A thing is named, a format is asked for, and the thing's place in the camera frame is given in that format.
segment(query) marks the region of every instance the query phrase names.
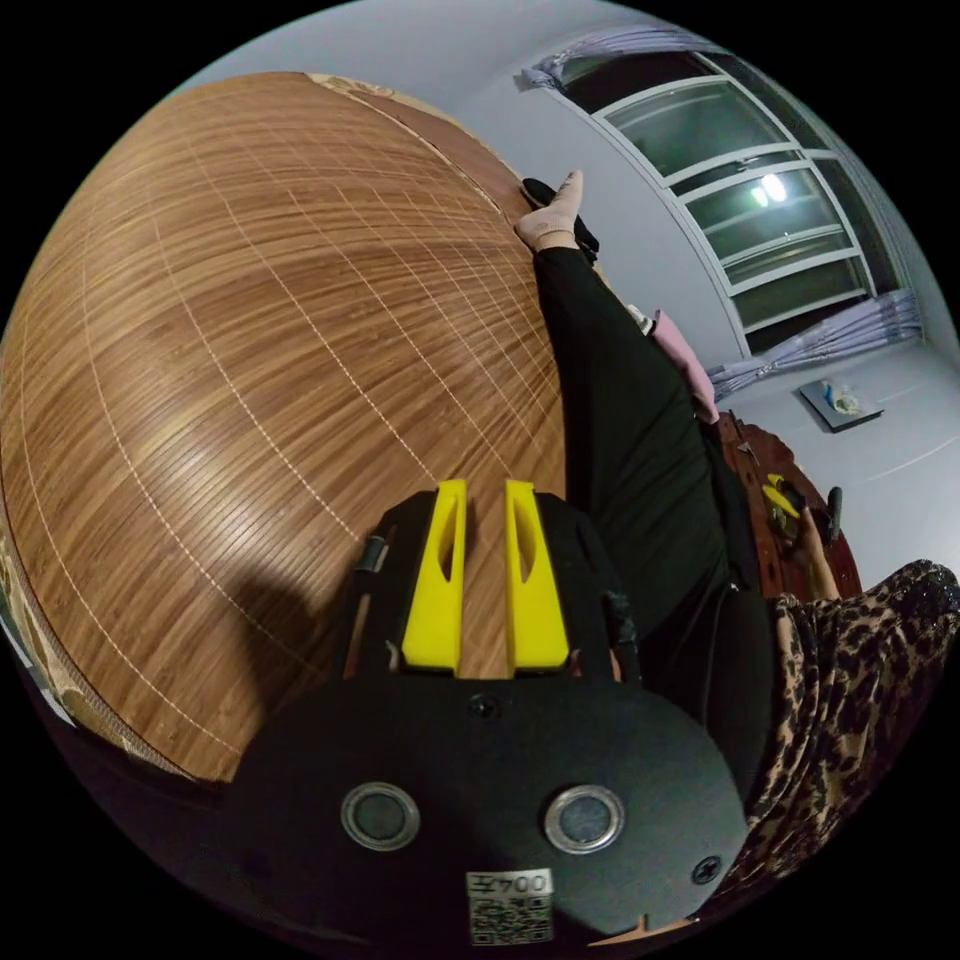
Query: screw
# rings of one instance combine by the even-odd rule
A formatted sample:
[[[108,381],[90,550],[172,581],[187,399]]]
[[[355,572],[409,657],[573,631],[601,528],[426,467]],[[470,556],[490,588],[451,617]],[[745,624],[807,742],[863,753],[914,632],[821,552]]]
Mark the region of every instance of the screw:
[[[477,693],[470,698],[470,713],[481,720],[493,720],[500,716],[500,701],[487,693]]]
[[[690,879],[693,880],[698,887],[702,887],[705,883],[710,883],[711,880],[716,880],[719,872],[720,858],[707,857],[705,860],[701,860],[693,868],[693,874],[691,875]]]

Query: curtain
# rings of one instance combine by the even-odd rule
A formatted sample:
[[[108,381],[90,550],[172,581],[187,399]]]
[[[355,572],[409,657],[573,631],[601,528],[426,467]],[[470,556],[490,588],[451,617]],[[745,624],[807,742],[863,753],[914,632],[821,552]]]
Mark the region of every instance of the curtain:
[[[713,367],[707,376],[719,402],[776,373],[842,360],[922,336],[923,325],[913,292],[893,290],[855,304],[759,357]]]
[[[700,53],[727,52],[723,47],[672,23],[650,23],[592,34],[561,53],[547,57],[533,67],[524,68],[521,73],[533,87],[563,90],[564,67],[575,57],[614,57],[630,53],[672,53],[686,50]]]

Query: leopard print shirt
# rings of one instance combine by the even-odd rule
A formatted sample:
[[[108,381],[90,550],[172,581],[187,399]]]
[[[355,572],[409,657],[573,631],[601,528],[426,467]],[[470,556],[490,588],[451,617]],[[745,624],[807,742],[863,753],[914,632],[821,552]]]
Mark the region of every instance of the leopard print shirt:
[[[886,775],[960,635],[960,585],[911,563],[849,600],[771,601],[780,714],[747,805],[747,842],[701,919],[765,892],[820,850]]]

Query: yellow plastic part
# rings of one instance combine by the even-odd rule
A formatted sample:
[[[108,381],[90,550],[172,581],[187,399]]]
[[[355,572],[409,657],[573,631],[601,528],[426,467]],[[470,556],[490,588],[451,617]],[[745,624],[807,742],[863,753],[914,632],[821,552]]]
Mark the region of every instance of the yellow plastic part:
[[[533,484],[508,480],[505,499],[510,673],[559,670],[570,645]]]
[[[800,519],[800,514],[793,508],[793,504],[776,487],[764,486],[763,492],[771,503],[775,503],[787,516],[794,520]]]
[[[403,636],[403,657],[411,669],[459,674],[466,530],[467,483],[444,480],[437,487]]]

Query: label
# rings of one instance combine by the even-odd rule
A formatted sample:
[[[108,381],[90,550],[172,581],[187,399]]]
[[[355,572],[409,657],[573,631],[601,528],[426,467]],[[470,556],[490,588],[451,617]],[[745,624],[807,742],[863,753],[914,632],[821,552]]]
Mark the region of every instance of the label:
[[[468,873],[467,898],[475,947],[553,939],[553,876],[548,869]]]

